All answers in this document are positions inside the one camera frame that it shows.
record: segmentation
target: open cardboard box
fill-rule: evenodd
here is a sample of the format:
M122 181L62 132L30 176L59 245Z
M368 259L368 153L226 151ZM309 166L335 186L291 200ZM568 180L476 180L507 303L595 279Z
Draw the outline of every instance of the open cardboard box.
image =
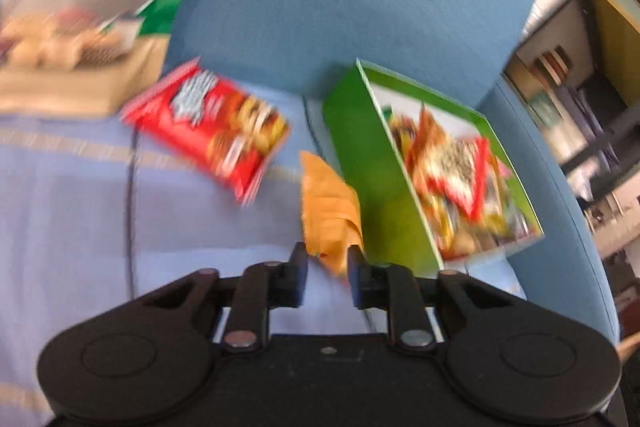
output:
M444 267L418 196L404 168L382 114L391 106L415 121L425 104L453 137L482 135L492 152L513 171L507 180L517 206L526 216L531 234L498 250L507 255L543 237L542 227L522 182L486 118L414 80L357 60L322 106L345 180L358 193L365 250L370 263L395 263L415 275L432 275Z

